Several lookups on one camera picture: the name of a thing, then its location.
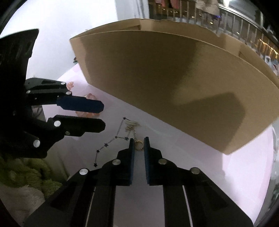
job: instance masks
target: gold ring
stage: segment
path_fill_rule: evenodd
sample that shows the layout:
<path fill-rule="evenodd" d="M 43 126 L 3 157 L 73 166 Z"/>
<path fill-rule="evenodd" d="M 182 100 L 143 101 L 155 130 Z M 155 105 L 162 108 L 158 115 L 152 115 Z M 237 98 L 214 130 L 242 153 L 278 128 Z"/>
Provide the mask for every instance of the gold ring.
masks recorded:
<path fill-rule="evenodd" d="M 140 151 L 143 148 L 143 142 L 141 142 L 140 140 L 135 142 L 135 149 Z"/>

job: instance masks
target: pink object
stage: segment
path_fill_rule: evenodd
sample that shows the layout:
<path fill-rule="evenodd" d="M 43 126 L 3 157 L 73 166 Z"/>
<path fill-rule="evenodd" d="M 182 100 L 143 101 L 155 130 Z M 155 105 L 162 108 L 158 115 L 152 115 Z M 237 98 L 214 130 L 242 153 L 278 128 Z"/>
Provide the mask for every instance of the pink object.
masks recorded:
<path fill-rule="evenodd" d="M 163 7 L 168 7 L 166 6 L 166 0 L 156 0 L 156 3 L 161 3 Z M 170 0 L 170 3 L 173 8 L 179 9 L 179 0 Z"/>
<path fill-rule="evenodd" d="M 97 100 L 96 96 L 91 93 L 87 94 L 85 96 L 85 98 L 91 99 L 91 100 Z M 76 111 L 76 114 L 79 117 L 88 117 L 88 118 L 95 118 L 100 115 L 99 113 L 88 113 L 88 112 L 80 112 L 80 111 Z"/>
<path fill-rule="evenodd" d="M 179 0 L 170 0 L 172 7 L 175 9 L 179 9 Z"/>
<path fill-rule="evenodd" d="M 67 83 L 66 87 L 70 91 L 74 87 L 74 82 L 71 81 L 70 83 Z"/>
<path fill-rule="evenodd" d="M 74 87 L 74 82 L 71 81 L 71 82 L 67 83 L 66 87 L 70 91 Z M 97 100 L 96 96 L 91 93 L 85 95 L 85 98 L 91 99 L 91 100 Z M 76 111 L 76 114 L 79 117 L 88 117 L 88 118 L 95 118 L 100 115 L 99 113 L 88 113 L 88 112 L 80 112 L 80 111 Z"/>

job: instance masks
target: necklace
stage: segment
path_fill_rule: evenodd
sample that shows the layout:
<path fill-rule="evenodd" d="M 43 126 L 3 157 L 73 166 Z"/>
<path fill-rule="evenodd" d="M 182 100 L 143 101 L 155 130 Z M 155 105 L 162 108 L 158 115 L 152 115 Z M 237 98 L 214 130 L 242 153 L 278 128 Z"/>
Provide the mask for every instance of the necklace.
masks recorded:
<path fill-rule="evenodd" d="M 120 132 L 120 130 L 121 130 L 121 127 L 122 127 L 122 125 L 123 125 L 124 122 L 125 122 L 125 125 L 126 125 L 126 127 L 125 127 L 125 132 L 127 132 L 127 136 L 125 136 L 125 137 L 120 137 L 120 136 L 118 136 L 118 134 L 119 134 L 119 132 Z M 97 157 L 98 157 L 98 154 L 100 153 L 100 151 L 101 151 L 103 148 L 108 147 L 109 144 L 110 144 L 112 141 L 114 141 L 115 139 L 124 139 L 124 140 L 128 141 L 131 132 L 133 133 L 133 136 L 134 136 L 135 149 L 136 149 L 136 150 L 142 150 L 142 148 L 143 148 L 143 142 L 140 141 L 140 140 L 137 140 L 137 137 L 136 137 L 136 127 L 139 127 L 139 126 L 140 126 L 140 124 L 139 124 L 137 121 L 129 120 L 128 118 L 124 117 L 124 118 L 122 119 L 121 123 L 120 123 L 120 126 L 119 126 L 119 128 L 118 128 L 118 131 L 117 131 L 117 133 L 116 133 L 116 136 L 114 136 L 114 138 L 111 139 L 110 141 L 108 141 L 107 143 L 104 143 L 104 145 L 103 145 L 101 148 L 99 148 L 99 149 L 96 150 L 96 156 L 95 156 L 94 167 L 97 167 L 97 166 L 98 166 L 98 165 L 97 165 Z"/>

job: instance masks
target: white table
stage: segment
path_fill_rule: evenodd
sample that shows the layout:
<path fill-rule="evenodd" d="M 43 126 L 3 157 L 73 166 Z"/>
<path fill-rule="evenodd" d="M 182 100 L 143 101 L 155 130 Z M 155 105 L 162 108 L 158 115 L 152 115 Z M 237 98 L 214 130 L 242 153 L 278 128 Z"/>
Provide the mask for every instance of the white table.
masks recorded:
<path fill-rule="evenodd" d="M 148 136 L 152 147 L 161 150 L 164 158 L 178 167 L 199 167 L 255 222 L 262 207 L 272 168 L 273 134 L 268 127 L 253 141 L 230 155 L 224 155 L 188 134 L 161 120 L 87 84 L 79 65 L 61 76 L 59 81 L 74 81 L 73 95 L 92 93 L 104 105 L 100 119 L 106 129 L 82 137 L 66 136 L 52 149 L 57 150 L 66 170 L 73 175 L 81 168 L 94 170 L 96 150 L 116 135 L 123 117 L 135 120 L 141 127 L 137 137 Z M 76 116 L 74 111 L 56 105 L 43 106 L 46 119 L 57 114 Z M 124 127 L 120 136 L 126 135 Z M 122 139 L 114 140 L 98 154 L 98 168 L 116 158 L 119 150 L 128 147 Z M 161 186 L 148 186 L 145 179 L 144 154 L 136 151 L 134 180 L 130 187 L 117 187 L 114 224 L 122 226 L 164 226 L 163 192 Z"/>

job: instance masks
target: cardboard box lid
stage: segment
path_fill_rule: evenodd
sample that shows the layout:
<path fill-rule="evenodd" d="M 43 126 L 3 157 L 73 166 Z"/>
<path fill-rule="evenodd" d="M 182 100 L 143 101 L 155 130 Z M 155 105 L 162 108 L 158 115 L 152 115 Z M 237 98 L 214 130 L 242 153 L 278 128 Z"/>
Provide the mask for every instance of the cardboard box lid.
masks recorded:
<path fill-rule="evenodd" d="M 241 57 L 243 60 L 253 65 L 279 88 L 279 79 L 275 73 L 249 46 L 225 33 L 221 33 L 220 39 L 222 39 L 223 44 L 221 48 Z"/>
<path fill-rule="evenodd" d="M 139 30 L 70 42 L 89 84 L 225 154 L 278 117 L 278 88 L 255 67 L 214 45 Z"/>
<path fill-rule="evenodd" d="M 213 44 L 249 62 L 251 65 L 260 70 L 264 75 L 266 75 L 268 79 L 270 79 L 279 88 L 279 79 L 276 77 L 270 67 L 246 44 L 225 33 L 221 33 L 220 37 L 218 37 L 211 30 L 199 25 L 179 23 L 171 20 L 158 21 L 152 19 L 134 18 L 117 21 L 99 26 L 97 28 L 93 28 L 73 37 L 72 39 L 90 34 L 119 30 L 166 32 L 198 39 Z"/>

